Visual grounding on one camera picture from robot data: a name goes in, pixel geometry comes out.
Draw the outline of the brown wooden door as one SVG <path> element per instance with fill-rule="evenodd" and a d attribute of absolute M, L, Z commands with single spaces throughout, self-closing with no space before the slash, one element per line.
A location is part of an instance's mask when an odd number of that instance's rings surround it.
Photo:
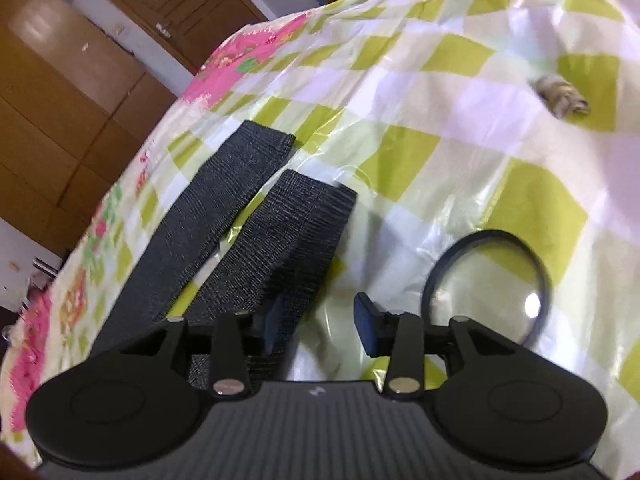
<path fill-rule="evenodd" d="M 111 0 L 189 72 L 247 24 L 266 17 L 250 0 Z"/>

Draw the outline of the green checkered floral bedsheet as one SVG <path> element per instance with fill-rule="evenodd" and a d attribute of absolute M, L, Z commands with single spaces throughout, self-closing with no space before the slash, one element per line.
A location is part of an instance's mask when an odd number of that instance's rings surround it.
<path fill-rule="evenodd" d="M 590 105 L 555 118 L 558 74 Z M 547 266 L 537 347 L 608 404 L 596 455 L 639 468 L 639 0 L 341 0 L 248 26 L 218 48 L 103 195 L 46 298 L 12 333 L 1 439 L 30 466 L 29 393 L 83 361 L 196 170 L 244 120 L 295 136 L 292 169 L 358 202 L 303 324 L 310 366 L 357 378 L 352 297 L 414 308 L 428 270 L 479 229 Z"/>

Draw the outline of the dark grey knit pants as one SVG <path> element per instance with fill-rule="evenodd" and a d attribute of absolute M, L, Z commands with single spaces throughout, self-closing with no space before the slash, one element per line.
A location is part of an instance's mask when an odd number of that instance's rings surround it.
<path fill-rule="evenodd" d="M 204 162 L 153 233 L 91 352 L 159 323 L 268 181 L 266 197 L 186 310 L 191 325 L 269 311 L 265 349 L 246 359 L 253 385 L 277 377 L 288 343 L 326 280 L 357 194 L 285 168 L 295 138 L 246 120 Z"/>

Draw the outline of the brown wooden wardrobe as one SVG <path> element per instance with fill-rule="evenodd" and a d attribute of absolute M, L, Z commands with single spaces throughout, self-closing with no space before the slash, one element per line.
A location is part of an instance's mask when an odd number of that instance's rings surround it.
<path fill-rule="evenodd" d="M 59 256 L 174 95 L 64 0 L 1 0 L 1 215 Z"/>

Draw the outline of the black hair band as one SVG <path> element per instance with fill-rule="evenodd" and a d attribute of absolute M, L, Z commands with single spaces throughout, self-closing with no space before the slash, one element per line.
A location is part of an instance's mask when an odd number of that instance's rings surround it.
<path fill-rule="evenodd" d="M 539 310 L 528 333 L 521 339 L 520 345 L 533 348 L 547 326 L 551 304 L 551 278 L 541 258 L 524 240 L 516 235 L 498 229 L 480 230 L 460 238 L 451 245 L 436 261 L 426 279 L 421 296 L 421 316 L 426 330 L 434 330 L 439 325 L 433 323 L 432 299 L 439 284 L 444 280 L 449 269 L 463 256 L 486 244 L 507 244 L 519 250 L 530 262 L 536 272 L 538 283 L 537 296 Z"/>

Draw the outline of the small crumpled grey item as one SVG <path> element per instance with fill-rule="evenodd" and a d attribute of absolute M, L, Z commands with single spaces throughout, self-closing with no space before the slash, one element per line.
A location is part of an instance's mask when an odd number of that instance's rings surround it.
<path fill-rule="evenodd" d="M 533 88 L 555 118 L 565 119 L 575 114 L 590 113 L 587 100 L 575 86 L 558 74 L 541 76 L 534 81 Z"/>

